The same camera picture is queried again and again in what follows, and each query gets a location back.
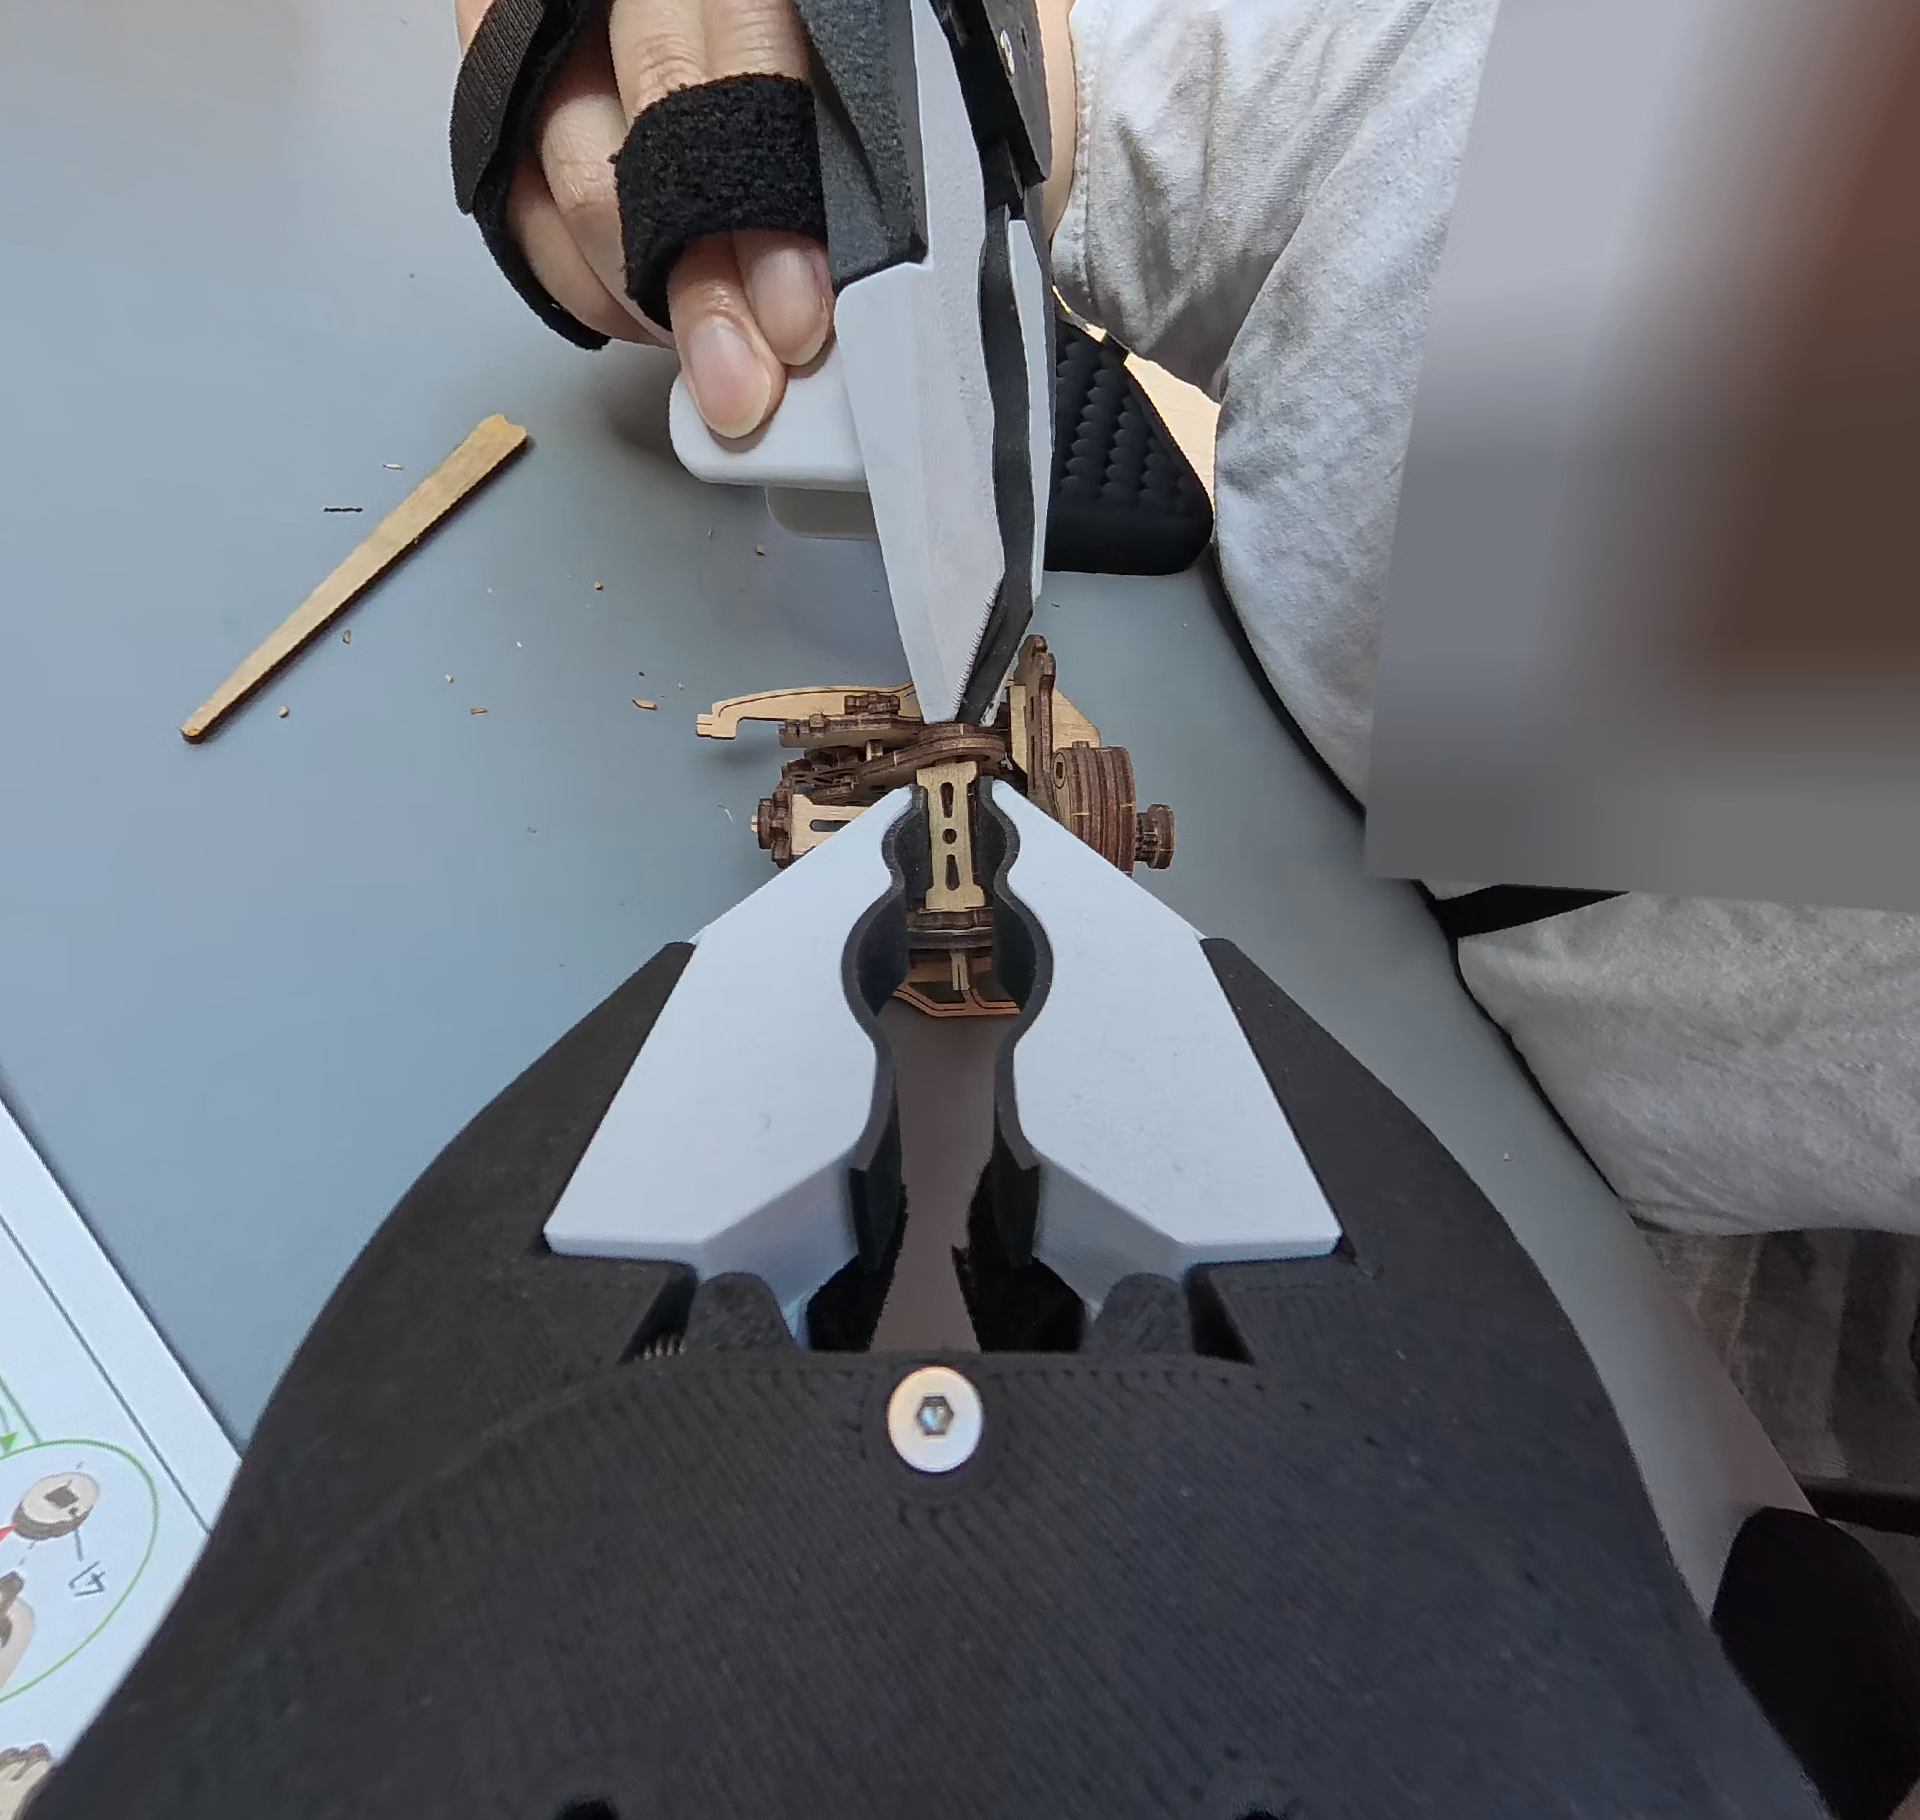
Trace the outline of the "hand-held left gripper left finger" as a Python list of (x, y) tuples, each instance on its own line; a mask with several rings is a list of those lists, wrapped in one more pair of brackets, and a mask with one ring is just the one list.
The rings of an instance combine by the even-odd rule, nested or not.
[(917, 789), (903, 788), (706, 923), (545, 1223), (566, 1257), (759, 1277), (797, 1339), (900, 1219), (896, 1061)]

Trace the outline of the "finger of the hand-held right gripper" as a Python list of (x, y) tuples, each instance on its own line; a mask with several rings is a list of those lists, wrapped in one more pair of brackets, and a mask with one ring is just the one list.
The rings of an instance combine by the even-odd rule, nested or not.
[(1027, 603), (1038, 606), (1054, 467), (1054, 298), (1043, 257), (1025, 219), (1011, 219), (1011, 283), (1023, 329), (1027, 444), (1032, 490)]
[(835, 305), (836, 348), (922, 716), (956, 720), (1004, 579), (979, 343), (979, 154), (930, 0), (915, 37), (927, 251)]

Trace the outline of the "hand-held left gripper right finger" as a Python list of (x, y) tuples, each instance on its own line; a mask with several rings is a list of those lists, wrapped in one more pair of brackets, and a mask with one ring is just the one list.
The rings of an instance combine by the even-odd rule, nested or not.
[(1018, 1019), (972, 1204), (985, 1351), (1073, 1351), (1117, 1281), (1330, 1257), (1341, 1232), (1204, 943), (1007, 785), (979, 789)]

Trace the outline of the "wooden mechanical model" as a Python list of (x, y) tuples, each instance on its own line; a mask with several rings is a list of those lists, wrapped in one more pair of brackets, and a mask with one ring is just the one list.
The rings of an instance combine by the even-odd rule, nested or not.
[(884, 796), (925, 797), (932, 882), (906, 890), (908, 952), (881, 1019), (899, 1067), (903, 1206), (887, 1289), (854, 1269), (824, 1293), (816, 1336), (856, 1339), (876, 1316), (884, 1351), (979, 1347), (1074, 1354), (1085, 1313), (1043, 1264), (1020, 1263), (1002, 1230), (993, 1095), (1002, 1038), (1020, 1013), (993, 960), (990, 866), (979, 857), (977, 785), (1010, 780), (1120, 871), (1167, 870), (1173, 812), (1139, 796), (1132, 756), (1106, 747), (1057, 688), (1043, 637), (1029, 637), (982, 726), (930, 723), (908, 684), (774, 688), (723, 698), (696, 730), (730, 741), (772, 723), (789, 760), (756, 811), (756, 837), (789, 867)]

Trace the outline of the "person's right forearm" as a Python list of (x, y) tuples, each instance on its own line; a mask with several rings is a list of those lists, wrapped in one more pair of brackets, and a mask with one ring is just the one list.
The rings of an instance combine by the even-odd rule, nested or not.
[(1364, 796), (1427, 301), (1500, 0), (1079, 0), (1068, 305), (1219, 405), (1222, 577)]

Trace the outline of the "person's right hand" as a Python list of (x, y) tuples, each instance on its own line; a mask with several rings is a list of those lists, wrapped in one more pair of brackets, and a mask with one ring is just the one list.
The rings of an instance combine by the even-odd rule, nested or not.
[(726, 441), (831, 330), (794, 0), (458, 0), (456, 203), (540, 324), (672, 343)]

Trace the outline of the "person's light grey sweatshirt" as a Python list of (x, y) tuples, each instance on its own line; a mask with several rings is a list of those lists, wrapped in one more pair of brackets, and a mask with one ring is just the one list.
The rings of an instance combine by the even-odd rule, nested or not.
[(1636, 1216), (1918, 1232), (1915, 914), (1629, 892), (1458, 960)]

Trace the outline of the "thin wooden stick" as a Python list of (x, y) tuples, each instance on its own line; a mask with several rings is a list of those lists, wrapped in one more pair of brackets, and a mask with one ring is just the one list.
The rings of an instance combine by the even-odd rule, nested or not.
[(483, 419), (376, 528), (307, 595), (307, 599), (187, 717), (184, 741), (197, 743), (298, 651), (324, 634), (372, 584), (493, 474), (526, 446), (524, 425)]

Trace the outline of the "white instruction booklet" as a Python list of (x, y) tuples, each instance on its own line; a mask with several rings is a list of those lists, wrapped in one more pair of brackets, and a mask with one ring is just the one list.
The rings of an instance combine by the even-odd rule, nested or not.
[(2, 1813), (152, 1641), (237, 1455), (2, 1115)]

